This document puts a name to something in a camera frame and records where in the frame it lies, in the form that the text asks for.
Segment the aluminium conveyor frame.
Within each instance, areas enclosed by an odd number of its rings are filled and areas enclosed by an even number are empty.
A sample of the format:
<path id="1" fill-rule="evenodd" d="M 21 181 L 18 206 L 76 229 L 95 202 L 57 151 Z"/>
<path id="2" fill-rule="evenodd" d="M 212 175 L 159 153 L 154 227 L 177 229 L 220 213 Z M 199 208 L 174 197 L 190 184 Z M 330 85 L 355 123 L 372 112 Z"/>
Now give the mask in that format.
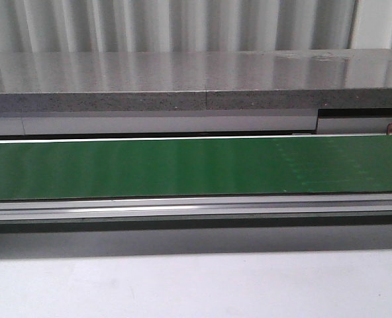
<path id="1" fill-rule="evenodd" d="M 223 215 L 392 215 L 392 193 L 0 202 L 0 221 Z"/>

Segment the grey speckled stone counter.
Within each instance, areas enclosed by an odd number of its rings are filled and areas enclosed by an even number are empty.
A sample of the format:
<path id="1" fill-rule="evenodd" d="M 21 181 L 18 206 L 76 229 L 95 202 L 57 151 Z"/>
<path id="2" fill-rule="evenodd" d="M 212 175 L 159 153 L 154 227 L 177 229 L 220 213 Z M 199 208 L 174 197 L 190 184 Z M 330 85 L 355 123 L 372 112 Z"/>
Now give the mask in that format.
<path id="1" fill-rule="evenodd" d="M 392 50 L 0 53 L 0 138 L 392 131 Z"/>

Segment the green conveyor belt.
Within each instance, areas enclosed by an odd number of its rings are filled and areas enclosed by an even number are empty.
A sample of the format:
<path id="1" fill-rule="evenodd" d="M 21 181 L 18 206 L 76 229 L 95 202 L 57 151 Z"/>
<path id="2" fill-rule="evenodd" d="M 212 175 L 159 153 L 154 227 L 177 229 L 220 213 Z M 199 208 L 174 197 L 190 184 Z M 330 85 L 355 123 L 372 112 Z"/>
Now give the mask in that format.
<path id="1" fill-rule="evenodd" d="M 0 143 L 0 201 L 392 191 L 392 135 Z"/>

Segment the white pleated curtain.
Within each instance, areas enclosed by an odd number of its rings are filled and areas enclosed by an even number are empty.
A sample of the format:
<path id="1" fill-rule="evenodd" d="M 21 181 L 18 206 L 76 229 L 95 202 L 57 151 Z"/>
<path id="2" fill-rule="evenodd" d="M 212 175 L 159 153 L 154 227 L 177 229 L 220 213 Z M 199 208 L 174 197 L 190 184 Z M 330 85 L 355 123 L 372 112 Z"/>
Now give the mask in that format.
<path id="1" fill-rule="evenodd" d="M 0 52 L 392 48 L 392 1 L 0 1 Z"/>

